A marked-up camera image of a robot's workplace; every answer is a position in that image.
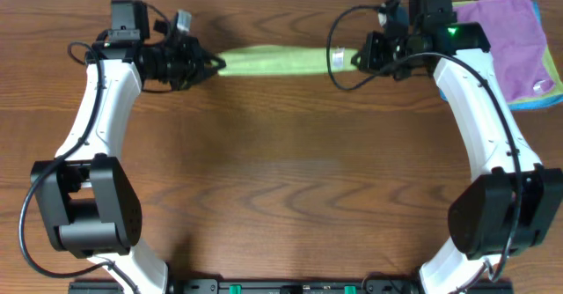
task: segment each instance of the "purple cloth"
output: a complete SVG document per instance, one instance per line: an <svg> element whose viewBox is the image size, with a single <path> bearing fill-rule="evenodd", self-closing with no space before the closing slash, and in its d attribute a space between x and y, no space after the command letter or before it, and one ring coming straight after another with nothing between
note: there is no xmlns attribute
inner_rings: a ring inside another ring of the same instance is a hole
<svg viewBox="0 0 563 294"><path fill-rule="evenodd" d="M547 39L531 0L479 0L455 10L458 22L479 22L483 27L507 102L553 89L555 83L542 62Z"/></svg>

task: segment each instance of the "brown table surface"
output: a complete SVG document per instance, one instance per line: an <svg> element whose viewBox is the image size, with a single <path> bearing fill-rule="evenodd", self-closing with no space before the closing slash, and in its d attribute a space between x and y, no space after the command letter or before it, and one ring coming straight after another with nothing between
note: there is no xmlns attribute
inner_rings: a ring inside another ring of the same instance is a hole
<svg viewBox="0 0 563 294"><path fill-rule="evenodd" d="M145 1L169 16L191 11L193 34L213 52L323 47L341 11L383 2ZM561 67L563 0L537 1ZM85 71L67 57L67 43L92 42L109 27L109 2L0 0L2 293L66 291L68 280L40 276L23 261L18 214L33 162L54 156L83 97ZM345 21L334 44L359 48L378 28L371 13ZM549 167L563 166L562 115L562 106L515 114ZM326 75L214 77L189 92L143 94L122 156L143 205L143 237L183 277L410 273L448 238L447 209L470 177L453 114L424 77L380 78L356 92L337 90ZM26 236L46 268L89 266L51 248L35 202ZM560 211L541 247L510 260L506 276L518 293L561 292L561 242Z"/></svg>

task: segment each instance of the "folded cloth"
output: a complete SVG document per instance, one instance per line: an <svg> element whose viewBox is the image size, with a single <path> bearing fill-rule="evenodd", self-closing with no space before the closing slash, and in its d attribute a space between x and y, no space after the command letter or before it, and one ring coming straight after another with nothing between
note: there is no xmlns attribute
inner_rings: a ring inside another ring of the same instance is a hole
<svg viewBox="0 0 563 294"><path fill-rule="evenodd" d="M353 48L333 48L333 72L357 70L351 64ZM323 74L326 69L326 48L254 46L235 48L219 54L227 67L221 76L272 76Z"/></svg>
<svg viewBox="0 0 563 294"><path fill-rule="evenodd" d="M479 22L491 43L494 71L508 103L550 92L547 39L531 0L480 0L458 6L458 22Z"/></svg>

